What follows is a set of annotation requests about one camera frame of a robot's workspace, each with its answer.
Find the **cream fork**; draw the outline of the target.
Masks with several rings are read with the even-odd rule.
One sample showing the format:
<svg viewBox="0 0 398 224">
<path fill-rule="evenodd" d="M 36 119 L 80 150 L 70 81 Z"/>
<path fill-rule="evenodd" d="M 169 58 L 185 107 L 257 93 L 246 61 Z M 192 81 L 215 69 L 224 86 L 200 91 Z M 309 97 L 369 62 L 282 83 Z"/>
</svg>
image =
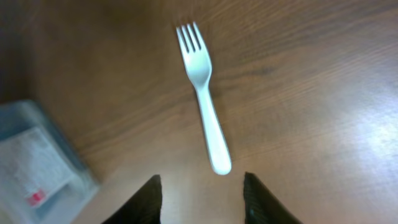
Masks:
<svg viewBox="0 0 398 224">
<path fill-rule="evenodd" d="M 177 27 L 176 32 L 185 71 L 197 95 L 212 169 L 218 175 L 227 175 L 232 162 L 210 93 L 213 67 L 208 49 L 196 23 Z"/>
</svg>

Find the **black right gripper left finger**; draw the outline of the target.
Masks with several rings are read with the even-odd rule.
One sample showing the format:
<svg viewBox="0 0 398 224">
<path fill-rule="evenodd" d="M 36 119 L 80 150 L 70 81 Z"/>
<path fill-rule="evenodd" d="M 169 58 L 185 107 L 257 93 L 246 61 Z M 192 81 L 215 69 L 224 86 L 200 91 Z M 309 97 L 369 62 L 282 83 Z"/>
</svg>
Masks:
<svg viewBox="0 0 398 224">
<path fill-rule="evenodd" d="M 162 184 L 157 174 L 102 224 L 161 224 L 161 208 Z"/>
</svg>

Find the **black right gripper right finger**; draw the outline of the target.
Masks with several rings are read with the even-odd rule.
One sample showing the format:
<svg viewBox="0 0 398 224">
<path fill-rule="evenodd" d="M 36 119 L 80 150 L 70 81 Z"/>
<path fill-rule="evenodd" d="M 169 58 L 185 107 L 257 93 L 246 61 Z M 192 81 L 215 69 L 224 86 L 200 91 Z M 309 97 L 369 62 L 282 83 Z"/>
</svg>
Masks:
<svg viewBox="0 0 398 224">
<path fill-rule="evenodd" d="M 253 173 L 244 175 L 245 224 L 302 224 Z"/>
</svg>

